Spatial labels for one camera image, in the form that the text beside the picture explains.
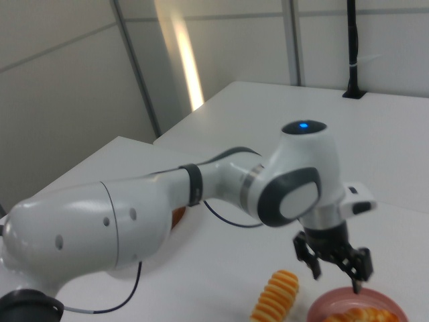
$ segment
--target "black pole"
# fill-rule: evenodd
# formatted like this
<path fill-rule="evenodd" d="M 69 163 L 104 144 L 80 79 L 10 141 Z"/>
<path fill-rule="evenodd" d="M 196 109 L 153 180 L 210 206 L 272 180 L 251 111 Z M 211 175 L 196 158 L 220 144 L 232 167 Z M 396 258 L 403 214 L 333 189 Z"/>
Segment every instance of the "black pole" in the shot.
<path fill-rule="evenodd" d="M 6 215 L 7 215 L 6 210 L 1 206 L 1 203 L 0 203 L 0 218 L 3 218 Z"/>
<path fill-rule="evenodd" d="M 359 38 L 356 25 L 356 3 L 355 0 L 347 0 L 347 22 L 349 25 L 349 72 L 350 79 L 346 93 L 343 97 L 348 99 L 360 99 L 366 91 L 361 91 L 357 84 L 357 52 L 359 49 Z"/>

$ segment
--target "black ring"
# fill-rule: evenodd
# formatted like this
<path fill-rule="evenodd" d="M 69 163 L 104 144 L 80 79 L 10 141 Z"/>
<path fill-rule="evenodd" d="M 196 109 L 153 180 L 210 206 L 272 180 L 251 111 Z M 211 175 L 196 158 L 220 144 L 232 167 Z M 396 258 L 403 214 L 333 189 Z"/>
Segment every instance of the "black ring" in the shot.
<path fill-rule="evenodd" d="M 59 300 L 25 288 L 13 290 L 0 299 L 0 320 L 21 321 L 24 317 L 22 321 L 27 321 L 26 317 L 34 312 L 34 307 L 39 307 L 43 321 L 59 321 L 64 312 L 64 305 Z"/>
<path fill-rule="evenodd" d="M 195 164 L 185 164 L 179 166 L 179 169 L 185 169 L 189 174 L 189 207 L 195 206 L 200 203 L 202 198 L 202 175 L 199 167 Z"/>

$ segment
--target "orange object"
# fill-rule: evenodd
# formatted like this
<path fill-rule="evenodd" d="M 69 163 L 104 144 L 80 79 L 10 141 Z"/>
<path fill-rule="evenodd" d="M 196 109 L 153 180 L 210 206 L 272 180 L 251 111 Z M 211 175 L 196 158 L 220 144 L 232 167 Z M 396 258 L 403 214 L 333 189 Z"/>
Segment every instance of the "orange object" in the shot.
<path fill-rule="evenodd" d="M 261 293 L 250 316 L 251 322 L 283 321 L 294 304 L 298 277 L 287 270 L 275 272 Z"/>
<path fill-rule="evenodd" d="M 177 208 L 173 210 L 172 229 L 179 223 L 179 221 L 185 214 L 185 210 L 186 210 L 186 207 Z"/>
<path fill-rule="evenodd" d="M 360 307 L 347 310 L 343 314 L 333 314 L 323 322 L 400 322 L 398 317 L 386 310 Z"/>

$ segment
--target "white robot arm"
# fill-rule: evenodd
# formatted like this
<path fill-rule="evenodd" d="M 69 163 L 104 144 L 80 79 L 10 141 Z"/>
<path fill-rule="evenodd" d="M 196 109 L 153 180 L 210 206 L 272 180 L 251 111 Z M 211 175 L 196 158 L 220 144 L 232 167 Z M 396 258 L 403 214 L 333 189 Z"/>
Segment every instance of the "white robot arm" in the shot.
<path fill-rule="evenodd" d="M 297 121 L 282 129 L 268 158 L 234 148 L 202 164 L 18 203 L 3 228 L 0 297 L 17 289 L 55 297 L 77 276 L 144 260 L 169 236 L 172 209 L 208 198 L 228 201 L 272 227 L 299 219 L 304 231 L 294 240 L 297 256 L 315 278 L 318 258 L 344 270 L 355 292 L 372 273 L 369 250 L 348 243 L 345 219 L 373 209 L 375 201 L 362 185 L 341 182 L 327 126 Z"/>

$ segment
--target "white wall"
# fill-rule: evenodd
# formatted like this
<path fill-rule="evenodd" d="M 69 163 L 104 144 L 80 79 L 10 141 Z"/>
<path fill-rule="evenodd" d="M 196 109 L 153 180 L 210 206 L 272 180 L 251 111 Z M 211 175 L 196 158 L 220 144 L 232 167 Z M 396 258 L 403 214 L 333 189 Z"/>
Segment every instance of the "white wall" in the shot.
<path fill-rule="evenodd" d="M 290 84 L 281 0 L 120 0 L 165 132 L 191 111 L 169 13 L 184 17 L 207 100 L 233 81 Z"/>
<path fill-rule="evenodd" d="M 429 97 L 429 2 L 356 0 L 361 89 Z M 298 0 L 303 85 L 345 89 L 347 2 Z"/>
<path fill-rule="evenodd" d="M 0 0 L 0 203 L 117 136 L 155 139 L 110 3 Z"/>

